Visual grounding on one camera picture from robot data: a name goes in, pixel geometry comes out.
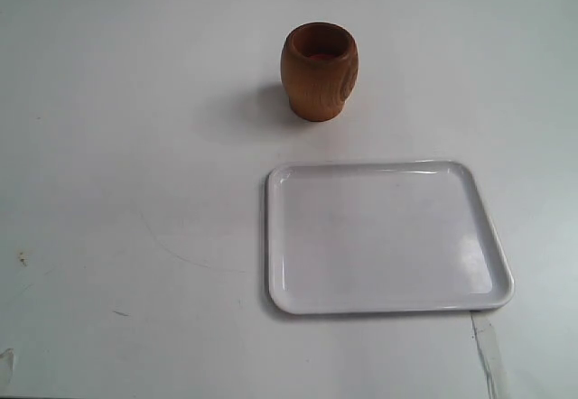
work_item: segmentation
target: tray rim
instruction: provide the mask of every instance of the tray rim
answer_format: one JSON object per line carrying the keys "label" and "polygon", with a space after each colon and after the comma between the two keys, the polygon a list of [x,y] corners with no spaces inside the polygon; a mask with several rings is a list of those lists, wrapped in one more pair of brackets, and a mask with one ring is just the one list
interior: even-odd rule
{"label": "tray rim", "polygon": [[[271,238],[271,229],[273,228],[273,214],[271,214],[271,208],[273,205],[272,196],[273,196],[273,188],[275,186],[275,182],[278,180],[278,176],[280,173],[285,172],[292,167],[325,167],[325,166],[363,166],[363,165],[378,165],[378,166],[399,166],[403,164],[420,164],[420,163],[438,163],[438,164],[446,164],[448,166],[455,166],[461,169],[469,178],[471,178],[473,182],[473,188],[475,189],[475,194],[478,196],[478,199],[481,204],[482,213],[484,218],[487,220],[489,229],[491,231],[491,235],[494,239],[496,244],[497,253],[498,253],[498,260],[500,262],[501,267],[504,270],[507,279],[507,289],[500,298],[495,300],[485,302],[483,304],[479,303],[464,303],[461,305],[452,305],[452,306],[435,306],[435,307],[423,307],[423,308],[411,308],[411,307],[398,307],[398,308],[390,308],[390,309],[376,309],[376,310],[327,310],[327,311],[310,311],[310,310],[296,310],[295,307],[292,306],[290,302],[286,300],[286,298],[279,293],[279,291],[275,288],[274,284],[274,267],[273,263],[271,262],[272,257],[272,238]],[[501,241],[499,239],[498,232],[496,231],[496,227],[494,226],[493,220],[489,216],[487,209],[486,209],[486,202],[480,193],[480,189],[478,187],[478,183],[471,172],[470,168],[459,162],[457,160],[444,160],[444,159],[431,159],[431,160],[414,160],[414,161],[399,161],[399,162],[391,162],[391,161],[354,161],[354,160],[347,160],[347,161],[320,161],[320,162],[286,162],[276,166],[266,178],[266,232],[265,232],[265,247],[266,247],[266,280],[267,285],[266,288],[269,291],[269,295],[271,299],[275,303],[278,309],[284,311],[286,313],[290,313],[293,315],[302,315],[302,316],[316,316],[316,315],[345,315],[345,314],[363,314],[363,313],[410,313],[410,312],[436,312],[436,311],[490,311],[498,309],[505,304],[507,304],[513,297],[516,292],[516,285],[514,281],[514,276],[511,272],[510,266],[508,264],[508,259],[506,258]]]}

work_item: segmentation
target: wooden cup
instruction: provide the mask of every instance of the wooden cup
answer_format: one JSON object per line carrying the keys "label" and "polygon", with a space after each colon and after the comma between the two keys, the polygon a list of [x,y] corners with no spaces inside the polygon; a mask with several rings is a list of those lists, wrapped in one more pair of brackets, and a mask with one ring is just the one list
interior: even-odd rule
{"label": "wooden cup", "polygon": [[358,48],[342,27],[308,23],[294,29],[281,53],[281,81],[291,109],[308,121],[333,119],[358,76]]}

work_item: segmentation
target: white table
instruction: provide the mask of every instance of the white table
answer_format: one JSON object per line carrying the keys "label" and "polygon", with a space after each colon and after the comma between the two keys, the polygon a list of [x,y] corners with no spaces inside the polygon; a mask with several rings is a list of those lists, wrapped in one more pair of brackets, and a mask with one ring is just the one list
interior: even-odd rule
{"label": "white table", "polygon": [[[578,0],[0,0],[5,394],[486,398],[470,314],[301,319],[266,298],[263,182],[291,161],[466,163],[517,294],[515,398],[578,392]],[[308,124],[284,37],[347,27]],[[19,260],[25,259],[26,266]]]}

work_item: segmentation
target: rectangular tray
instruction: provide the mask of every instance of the rectangular tray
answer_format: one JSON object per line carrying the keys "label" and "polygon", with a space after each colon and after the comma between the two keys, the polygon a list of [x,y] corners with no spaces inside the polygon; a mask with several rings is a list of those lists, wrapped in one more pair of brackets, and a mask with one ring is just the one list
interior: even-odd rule
{"label": "rectangular tray", "polygon": [[457,162],[280,166],[267,251],[271,297],[295,314],[493,309],[514,291]]}

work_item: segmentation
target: wooden vase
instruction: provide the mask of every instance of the wooden vase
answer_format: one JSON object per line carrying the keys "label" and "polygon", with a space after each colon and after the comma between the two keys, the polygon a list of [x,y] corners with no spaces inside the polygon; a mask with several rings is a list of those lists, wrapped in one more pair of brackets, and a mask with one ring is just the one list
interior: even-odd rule
{"label": "wooden vase", "polygon": [[333,119],[343,109],[358,76],[355,40],[331,23],[294,29],[281,53],[281,81],[291,109],[308,121]]}

